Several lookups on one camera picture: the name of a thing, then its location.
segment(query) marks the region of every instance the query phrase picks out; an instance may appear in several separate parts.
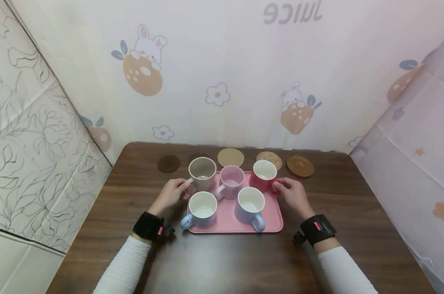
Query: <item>dark brown coaster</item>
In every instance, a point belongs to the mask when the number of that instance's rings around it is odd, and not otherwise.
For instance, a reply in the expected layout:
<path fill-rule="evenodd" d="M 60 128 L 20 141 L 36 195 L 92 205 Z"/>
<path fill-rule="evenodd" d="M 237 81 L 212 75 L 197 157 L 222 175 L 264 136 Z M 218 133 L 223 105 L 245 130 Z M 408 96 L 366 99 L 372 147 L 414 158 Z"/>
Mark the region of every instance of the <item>dark brown coaster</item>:
<path fill-rule="evenodd" d="M 193 161 L 193 160 L 195 160 L 196 158 L 199 158 L 199 157 L 207 157 L 207 158 L 210 158 L 209 155 L 207 155 L 207 154 L 203 154 L 203 153 L 195 153 L 195 154 L 191 154 L 191 155 L 190 155 L 190 163 L 191 163 L 191 161 Z"/>
<path fill-rule="evenodd" d="M 301 177 L 309 177 L 315 171 L 315 167 L 311 161 L 303 156 L 295 154 L 287 158 L 287 167 L 292 173 Z"/>
<path fill-rule="evenodd" d="M 256 161 L 258 160 L 271 161 L 275 165 L 277 170 L 280 170 L 282 167 L 281 158 L 277 154 L 272 153 L 270 151 L 263 151 L 260 154 L 258 154 L 258 156 L 256 156 Z"/>
<path fill-rule="evenodd" d="M 237 166 L 240 167 L 245 161 L 243 153 L 235 148 L 222 149 L 217 155 L 217 161 L 222 167 Z"/>
<path fill-rule="evenodd" d="M 157 163 L 158 170 L 163 173 L 172 173 L 180 165 L 179 158 L 176 155 L 165 155 Z"/>

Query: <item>wall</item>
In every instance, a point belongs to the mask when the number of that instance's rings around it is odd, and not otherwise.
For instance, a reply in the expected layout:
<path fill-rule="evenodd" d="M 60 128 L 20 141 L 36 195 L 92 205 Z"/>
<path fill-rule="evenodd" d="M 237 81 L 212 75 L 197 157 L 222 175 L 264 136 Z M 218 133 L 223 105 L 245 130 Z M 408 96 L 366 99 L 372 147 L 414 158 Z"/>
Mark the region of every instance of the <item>wall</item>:
<path fill-rule="evenodd" d="M 444 43 L 351 156 L 444 293 Z"/>
<path fill-rule="evenodd" d="M 111 162 L 130 140 L 349 152 L 444 39 L 444 0 L 9 2 Z"/>
<path fill-rule="evenodd" d="M 45 292 L 110 169 L 0 0 L 0 293 Z"/>

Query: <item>pink mug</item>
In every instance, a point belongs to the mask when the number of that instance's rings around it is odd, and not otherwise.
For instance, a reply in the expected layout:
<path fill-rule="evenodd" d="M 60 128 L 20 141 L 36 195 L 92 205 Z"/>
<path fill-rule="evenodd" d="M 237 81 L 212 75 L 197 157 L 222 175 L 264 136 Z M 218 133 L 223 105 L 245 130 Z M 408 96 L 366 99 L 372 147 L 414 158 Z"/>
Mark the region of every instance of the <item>pink mug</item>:
<path fill-rule="evenodd" d="M 254 187 L 263 193 L 269 192 L 278 195 L 281 192 L 275 190 L 272 183 L 276 182 L 277 168 L 271 161 L 259 160 L 253 164 L 253 172 L 250 176 L 250 187 Z"/>
<path fill-rule="evenodd" d="M 243 188 L 245 180 L 244 171 L 237 166 L 226 166 L 221 170 L 220 186 L 215 191 L 214 195 L 217 201 L 222 198 L 236 199 L 238 192 Z"/>

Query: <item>rabbit cartoon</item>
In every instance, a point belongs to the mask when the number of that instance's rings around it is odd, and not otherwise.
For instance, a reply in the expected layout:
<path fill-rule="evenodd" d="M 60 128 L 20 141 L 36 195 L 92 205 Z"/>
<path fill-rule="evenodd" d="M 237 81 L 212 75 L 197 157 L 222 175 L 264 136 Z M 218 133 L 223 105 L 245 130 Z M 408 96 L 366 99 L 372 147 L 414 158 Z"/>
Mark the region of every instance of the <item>rabbit cartoon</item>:
<path fill-rule="evenodd" d="M 131 55 L 135 59 L 140 59 L 141 57 L 149 59 L 152 62 L 152 67 L 156 71 L 160 71 L 162 48 L 168 44 L 166 38 L 163 36 L 156 36 L 151 39 L 148 28 L 144 24 L 138 26 L 137 34 L 138 40 L 135 42 L 134 50 L 131 50 Z"/>
<path fill-rule="evenodd" d="M 297 103 L 299 107 L 304 107 L 305 102 L 303 102 L 302 94 L 299 91 L 299 82 L 294 82 L 292 86 L 290 87 L 290 91 L 283 91 L 281 93 L 281 99 L 283 108 L 281 109 L 281 112 L 284 112 L 287 110 L 288 106 Z"/>

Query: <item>hand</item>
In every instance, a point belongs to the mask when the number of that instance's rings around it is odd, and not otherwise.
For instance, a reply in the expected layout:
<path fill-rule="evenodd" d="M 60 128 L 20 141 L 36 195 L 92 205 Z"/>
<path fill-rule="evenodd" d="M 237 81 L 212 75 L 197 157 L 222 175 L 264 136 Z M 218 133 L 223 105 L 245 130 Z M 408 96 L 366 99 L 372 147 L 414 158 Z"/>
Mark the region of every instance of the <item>hand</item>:
<path fill-rule="evenodd" d="M 275 189 L 281 191 L 281 195 L 284 196 L 287 204 L 300 214 L 302 221 L 315 215 L 308 203 L 305 189 L 298 180 L 280 178 L 276 181 L 272 185 Z"/>
<path fill-rule="evenodd" d="M 156 198 L 155 202 L 148 209 L 148 213 L 154 216 L 160 216 L 165 208 L 172 207 L 181 198 L 182 192 L 186 190 L 190 184 L 185 183 L 185 179 L 172 179 L 169 180 L 164 186 L 160 195 Z"/>

